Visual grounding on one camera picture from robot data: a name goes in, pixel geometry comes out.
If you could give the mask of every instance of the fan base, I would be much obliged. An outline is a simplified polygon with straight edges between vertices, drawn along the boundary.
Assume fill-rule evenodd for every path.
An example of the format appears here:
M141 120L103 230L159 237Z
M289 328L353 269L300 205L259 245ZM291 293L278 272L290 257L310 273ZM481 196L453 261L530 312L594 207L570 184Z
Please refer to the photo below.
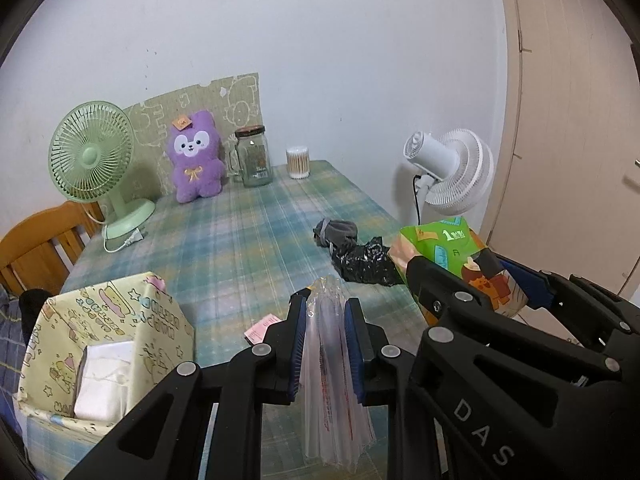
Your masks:
M156 204L147 200L146 198L139 198L127 202L125 204L127 214L121 218L118 218L116 213L111 213L107 217L107 240L113 240L119 238L133 229L140 227L142 223L151 216L151 213L156 209Z

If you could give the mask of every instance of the black cable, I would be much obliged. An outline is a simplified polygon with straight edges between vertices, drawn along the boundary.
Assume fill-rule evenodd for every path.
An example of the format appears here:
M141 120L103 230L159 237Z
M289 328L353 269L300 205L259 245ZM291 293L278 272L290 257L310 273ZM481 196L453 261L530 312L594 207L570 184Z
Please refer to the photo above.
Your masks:
M420 225L420 206L418 206L418 192L415 190L415 181L420 178L420 175L414 175L414 202L415 213L418 215L418 225Z

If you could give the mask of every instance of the fabric bin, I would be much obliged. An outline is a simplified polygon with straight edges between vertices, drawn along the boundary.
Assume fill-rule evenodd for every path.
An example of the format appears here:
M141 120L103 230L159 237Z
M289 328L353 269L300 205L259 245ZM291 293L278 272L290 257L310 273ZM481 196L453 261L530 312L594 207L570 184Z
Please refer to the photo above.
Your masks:
M193 359L193 327L152 272L49 298L26 349L16 412L79 442L98 442L113 423L73 418L82 353L87 345L126 340L135 348L129 411L178 364Z

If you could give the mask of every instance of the electric fan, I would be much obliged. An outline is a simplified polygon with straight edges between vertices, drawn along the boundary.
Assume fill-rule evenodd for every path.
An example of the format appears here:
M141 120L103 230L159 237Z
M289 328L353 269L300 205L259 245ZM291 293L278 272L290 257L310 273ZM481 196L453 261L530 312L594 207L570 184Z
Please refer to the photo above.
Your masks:
M415 132L404 144L404 156L423 173L418 191L414 188L418 211L422 202L446 216L468 211L494 177L491 150L470 130L453 130L437 139Z
M133 153L133 128L117 106L92 101L71 110L58 125L49 145L49 173L58 189L76 202L108 196L113 213L106 219L105 238L117 238L139 227L155 204L140 198L125 203L118 184Z

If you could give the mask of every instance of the cotton swab container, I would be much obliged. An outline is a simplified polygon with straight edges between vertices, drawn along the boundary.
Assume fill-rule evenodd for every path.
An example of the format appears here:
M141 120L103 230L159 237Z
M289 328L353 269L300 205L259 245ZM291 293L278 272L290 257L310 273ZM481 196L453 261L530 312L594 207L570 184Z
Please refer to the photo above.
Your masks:
M287 148L287 171L291 178L309 176L309 149L306 146Z

